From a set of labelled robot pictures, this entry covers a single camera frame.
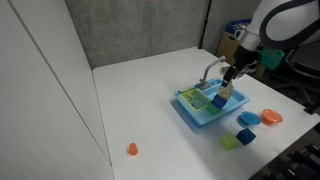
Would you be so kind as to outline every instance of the blue tray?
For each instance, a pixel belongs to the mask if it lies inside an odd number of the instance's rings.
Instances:
[[[208,82],[211,84],[210,88],[205,90],[199,90],[202,91],[209,99],[212,100],[213,97],[217,94],[222,80],[220,78],[214,78],[209,80]],[[204,125],[227,115],[228,113],[232,112],[233,110],[241,107],[242,105],[250,101],[250,99],[246,95],[241,93],[236,88],[233,88],[232,96],[228,100],[227,104],[219,113],[212,115],[206,109],[202,109],[200,111],[194,111],[193,109],[191,109],[190,106],[186,103],[186,101],[181,97],[180,94],[182,92],[183,90],[176,91],[174,95],[177,98],[179,105],[182,107],[184,112],[190,117],[190,119],[197,127],[203,127]]]

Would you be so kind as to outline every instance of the gray wall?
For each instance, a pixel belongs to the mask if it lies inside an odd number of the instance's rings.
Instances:
[[[204,49],[261,0],[213,0]],[[197,46],[208,0],[66,0],[92,68]]]

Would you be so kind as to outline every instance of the white table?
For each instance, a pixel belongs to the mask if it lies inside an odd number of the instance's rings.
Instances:
[[[233,113],[198,129],[183,114],[174,91],[194,85],[216,59],[189,48],[94,70],[115,180],[248,179],[316,125],[318,115],[249,76],[233,82],[251,101]],[[221,63],[208,79],[222,77]],[[257,138],[247,146],[224,151],[219,138],[243,129],[242,111],[278,111],[276,126],[250,128]],[[139,154],[126,148],[134,142]]]

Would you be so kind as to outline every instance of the orange object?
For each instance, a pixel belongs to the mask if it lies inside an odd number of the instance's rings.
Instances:
[[[129,149],[128,149],[128,153],[131,155],[131,156],[135,156],[138,154],[138,147],[135,143],[131,143],[129,145]]]
[[[283,121],[281,115],[271,109],[263,110],[261,119],[265,124],[281,123]]]

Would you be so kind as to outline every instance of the blue cube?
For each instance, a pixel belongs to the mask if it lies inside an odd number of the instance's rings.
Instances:
[[[248,128],[241,130],[237,135],[237,139],[243,145],[247,145],[247,144],[251,143],[254,140],[254,138],[256,138],[256,135],[253,134],[253,132],[251,132]]]

